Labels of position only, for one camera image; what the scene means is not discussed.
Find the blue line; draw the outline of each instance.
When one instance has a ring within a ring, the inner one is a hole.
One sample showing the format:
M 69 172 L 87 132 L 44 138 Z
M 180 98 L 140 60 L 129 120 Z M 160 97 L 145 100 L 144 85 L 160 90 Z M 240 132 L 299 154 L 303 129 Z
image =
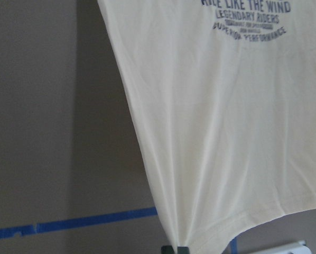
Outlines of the blue line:
M 90 217 L 83 217 L 78 219 L 54 221 L 47 223 L 39 223 L 34 225 L 16 226 L 13 228 L 0 229 L 0 239 L 11 238 L 16 234 L 20 234 L 22 237 L 25 235 L 41 234 L 59 230 L 75 229 L 84 226 L 100 225 L 105 223 L 112 223 L 117 221 L 125 221 L 138 219 L 148 216 L 157 215 L 155 207 L 144 208 L 139 210 L 132 210 L 120 213 L 111 213 Z
M 231 254 L 238 254 L 238 241 L 236 237 L 230 242 L 230 248 Z

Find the white t-shirt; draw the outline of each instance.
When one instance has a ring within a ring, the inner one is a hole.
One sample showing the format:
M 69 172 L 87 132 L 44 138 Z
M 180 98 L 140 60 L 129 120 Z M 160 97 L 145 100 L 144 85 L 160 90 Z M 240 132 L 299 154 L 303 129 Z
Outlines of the white t-shirt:
M 98 2 L 175 248 L 316 208 L 316 0 Z

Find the white plastic object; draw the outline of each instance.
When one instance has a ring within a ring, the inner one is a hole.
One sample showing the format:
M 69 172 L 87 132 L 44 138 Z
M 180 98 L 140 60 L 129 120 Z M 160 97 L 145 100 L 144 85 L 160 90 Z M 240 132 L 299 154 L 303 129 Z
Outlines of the white plastic object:
M 272 249 L 253 252 L 250 254 L 312 254 L 305 245 L 305 241 L 289 243 Z

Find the white fabric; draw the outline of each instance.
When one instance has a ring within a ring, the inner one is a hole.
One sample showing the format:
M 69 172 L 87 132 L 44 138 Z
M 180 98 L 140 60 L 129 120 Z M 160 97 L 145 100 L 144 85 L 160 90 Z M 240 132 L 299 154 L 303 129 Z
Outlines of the white fabric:
M 316 208 L 316 0 L 98 0 L 174 248 Z

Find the blue tape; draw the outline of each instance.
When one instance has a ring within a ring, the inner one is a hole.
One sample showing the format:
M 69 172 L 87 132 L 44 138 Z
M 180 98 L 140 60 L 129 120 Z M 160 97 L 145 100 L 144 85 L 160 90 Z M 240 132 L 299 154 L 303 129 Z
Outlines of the blue tape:
M 22 237 L 25 235 L 47 233 L 59 230 L 67 230 L 74 228 L 81 228 L 84 226 L 99 225 L 105 223 L 112 223 L 117 221 L 125 221 L 132 219 L 139 219 L 148 216 L 157 215 L 155 207 L 144 208 L 139 210 L 132 210 L 120 213 L 104 214 L 90 217 L 83 217 L 78 219 L 54 221 L 47 223 L 39 223 L 34 227 L 33 225 L 17 226 L 13 228 L 0 229 L 0 239 L 11 238 L 16 234 Z
M 238 241 L 236 237 L 230 242 L 230 248 L 231 254 L 238 254 Z

